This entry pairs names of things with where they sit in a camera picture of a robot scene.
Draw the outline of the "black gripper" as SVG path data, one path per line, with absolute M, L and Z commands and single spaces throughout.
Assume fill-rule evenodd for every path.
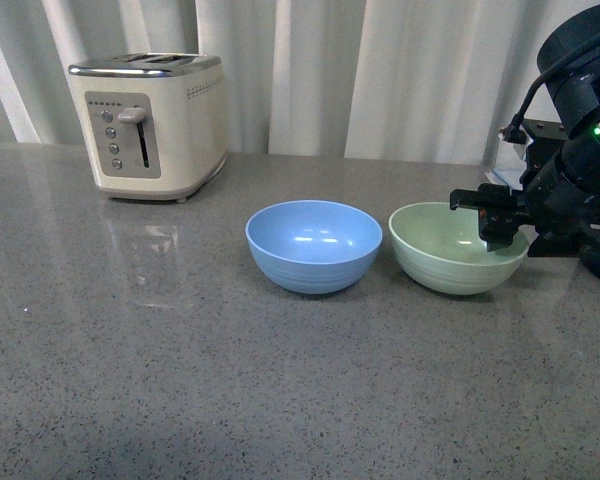
M 508 248 L 522 225 L 537 237 L 537 257 L 600 257 L 600 123 L 570 139 L 563 125 L 525 120 L 527 169 L 522 190 L 490 183 L 455 189 L 449 207 L 478 211 L 488 251 Z

